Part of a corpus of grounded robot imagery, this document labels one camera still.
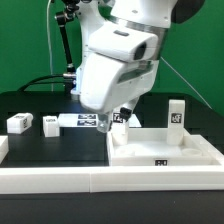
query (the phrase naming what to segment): white block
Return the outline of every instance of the white block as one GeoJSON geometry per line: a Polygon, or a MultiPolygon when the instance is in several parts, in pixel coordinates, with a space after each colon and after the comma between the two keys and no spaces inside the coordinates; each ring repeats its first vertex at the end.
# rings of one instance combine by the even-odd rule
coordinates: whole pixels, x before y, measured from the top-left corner
{"type": "Polygon", "coordinates": [[[43,128],[45,137],[60,136],[58,118],[56,116],[43,117],[43,128]]]}
{"type": "Polygon", "coordinates": [[[7,132],[21,134],[32,126],[33,115],[30,113],[18,113],[7,119],[7,132]]]}

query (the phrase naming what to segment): white platform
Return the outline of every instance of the white platform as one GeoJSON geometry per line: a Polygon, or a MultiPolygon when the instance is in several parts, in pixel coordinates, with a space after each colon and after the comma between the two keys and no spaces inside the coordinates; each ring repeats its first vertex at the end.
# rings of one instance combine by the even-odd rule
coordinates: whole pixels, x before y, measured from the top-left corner
{"type": "Polygon", "coordinates": [[[200,135],[184,130],[181,145],[168,145],[166,128],[130,128],[128,144],[117,146],[108,133],[111,166],[202,166],[221,165],[224,156],[200,135]]]}
{"type": "Polygon", "coordinates": [[[111,145],[108,133],[109,167],[2,168],[0,194],[224,190],[224,157],[217,149],[185,132],[183,145],[173,150],[162,141],[165,135],[166,129],[131,129],[130,141],[137,138],[144,147],[132,145],[127,152],[111,145]],[[197,153],[183,153],[185,148],[197,153]],[[167,160],[167,166],[155,166],[156,160],[167,160]]]}

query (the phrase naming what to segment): green wall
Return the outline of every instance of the green wall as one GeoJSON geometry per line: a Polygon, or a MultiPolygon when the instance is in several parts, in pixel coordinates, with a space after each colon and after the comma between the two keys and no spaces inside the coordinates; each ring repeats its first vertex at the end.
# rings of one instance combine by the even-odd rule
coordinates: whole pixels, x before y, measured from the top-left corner
{"type": "MultiPolygon", "coordinates": [[[[1,0],[0,92],[17,90],[26,82],[50,74],[46,8],[48,0],[1,0]]],[[[224,115],[224,19],[223,0],[206,0],[201,11],[184,24],[173,24],[162,51],[165,58],[212,108],[224,115]]],[[[51,6],[51,35],[54,73],[65,71],[59,29],[54,20],[63,9],[60,0],[51,6]]],[[[78,21],[68,24],[72,56],[81,63],[81,34],[78,21]]],[[[30,90],[50,90],[50,86],[30,90]]],[[[196,94],[167,66],[160,63],[154,92],[196,94]]]]}

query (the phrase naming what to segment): white cube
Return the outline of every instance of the white cube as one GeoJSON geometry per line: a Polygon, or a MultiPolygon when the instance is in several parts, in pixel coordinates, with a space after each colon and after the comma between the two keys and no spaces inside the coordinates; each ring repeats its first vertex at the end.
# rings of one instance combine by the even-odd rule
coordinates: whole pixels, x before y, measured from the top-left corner
{"type": "Polygon", "coordinates": [[[18,113],[7,119],[7,132],[21,134],[32,126],[33,115],[30,113],[18,113]]]}
{"type": "Polygon", "coordinates": [[[45,137],[60,136],[58,118],[56,116],[43,117],[43,128],[45,137]]]}

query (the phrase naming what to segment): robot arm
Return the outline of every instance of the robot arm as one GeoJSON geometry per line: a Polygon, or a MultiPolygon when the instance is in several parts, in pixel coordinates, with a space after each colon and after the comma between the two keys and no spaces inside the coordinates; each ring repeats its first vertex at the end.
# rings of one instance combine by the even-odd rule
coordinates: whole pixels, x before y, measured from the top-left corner
{"type": "Polygon", "coordinates": [[[139,96],[152,88],[176,2],[117,0],[111,21],[90,36],[88,46],[93,53],[85,64],[80,100],[102,115],[103,131],[110,128],[114,108],[125,104],[133,110],[139,96]]]}

